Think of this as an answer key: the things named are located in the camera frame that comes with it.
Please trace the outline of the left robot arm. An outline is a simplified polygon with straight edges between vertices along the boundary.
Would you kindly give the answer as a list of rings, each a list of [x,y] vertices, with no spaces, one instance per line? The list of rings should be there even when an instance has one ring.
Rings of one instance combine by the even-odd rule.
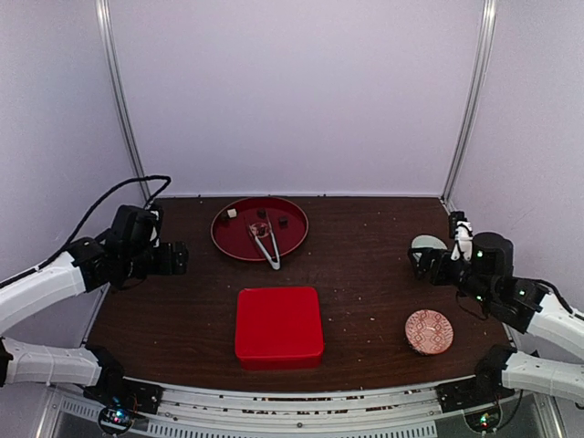
[[[184,242],[108,245],[79,239],[52,260],[1,284],[1,383],[72,384],[105,405],[131,397],[124,369],[83,336],[98,294],[148,276],[185,274]]]

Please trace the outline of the red box lid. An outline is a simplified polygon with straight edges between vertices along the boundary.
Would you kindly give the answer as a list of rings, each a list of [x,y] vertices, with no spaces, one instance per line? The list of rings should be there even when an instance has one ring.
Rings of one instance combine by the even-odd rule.
[[[239,292],[236,357],[316,354],[324,349],[315,288],[263,287]]]

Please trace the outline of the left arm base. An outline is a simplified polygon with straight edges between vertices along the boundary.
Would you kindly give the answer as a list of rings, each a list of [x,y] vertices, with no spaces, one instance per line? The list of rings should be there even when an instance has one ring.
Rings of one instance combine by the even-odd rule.
[[[156,414],[162,401],[163,387],[113,375],[100,378],[94,386],[79,387],[83,396],[102,405],[97,425],[108,437],[120,437],[148,414]]]

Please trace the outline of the red chocolate box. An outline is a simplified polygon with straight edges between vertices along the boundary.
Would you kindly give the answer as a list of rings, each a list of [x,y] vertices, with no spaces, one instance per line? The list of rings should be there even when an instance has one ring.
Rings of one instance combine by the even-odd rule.
[[[284,356],[238,356],[244,370],[305,370],[320,366],[323,353]]]

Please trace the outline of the metal serving tongs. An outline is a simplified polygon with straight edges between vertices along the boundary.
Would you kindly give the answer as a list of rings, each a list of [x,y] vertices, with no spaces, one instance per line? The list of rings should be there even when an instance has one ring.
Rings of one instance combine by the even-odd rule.
[[[259,254],[267,261],[270,267],[277,271],[281,268],[281,255],[277,245],[276,235],[269,220],[255,222],[246,225],[247,232],[259,251]]]

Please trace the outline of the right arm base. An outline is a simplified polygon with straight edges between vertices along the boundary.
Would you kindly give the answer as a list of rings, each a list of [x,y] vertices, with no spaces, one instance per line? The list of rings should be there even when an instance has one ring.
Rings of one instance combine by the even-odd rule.
[[[449,381],[435,387],[442,413],[461,412],[466,426],[475,433],[495,433],[504,423],[501,402],[512,398],[514,390],[494,389],[476,377]]]

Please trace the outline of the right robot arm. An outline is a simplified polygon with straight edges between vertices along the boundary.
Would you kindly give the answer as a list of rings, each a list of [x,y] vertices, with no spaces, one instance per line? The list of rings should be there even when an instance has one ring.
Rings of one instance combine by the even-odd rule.
[[[513,274],[513,243],[483,232],[457,238],[448,248],[432,235],[415,237],[408,250],[414,274],[434,286],[453,286],[494,318],[521,333],[547,340],[583,357],[583,314],[546,280]],[[488,402],[500,390],[528,390],[583,404],[583,364],[545,360],[512,347],[493,346],[468,382],[474,402]]]

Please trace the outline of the round red tray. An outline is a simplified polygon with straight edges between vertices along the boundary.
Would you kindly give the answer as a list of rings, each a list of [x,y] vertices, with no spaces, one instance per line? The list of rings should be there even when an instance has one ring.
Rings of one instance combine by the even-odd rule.
[[[236,200],[211,224],[211,239],[225,255],[246,262],[276,262],[308,236],[308,216],[296,203],[273,196]]]

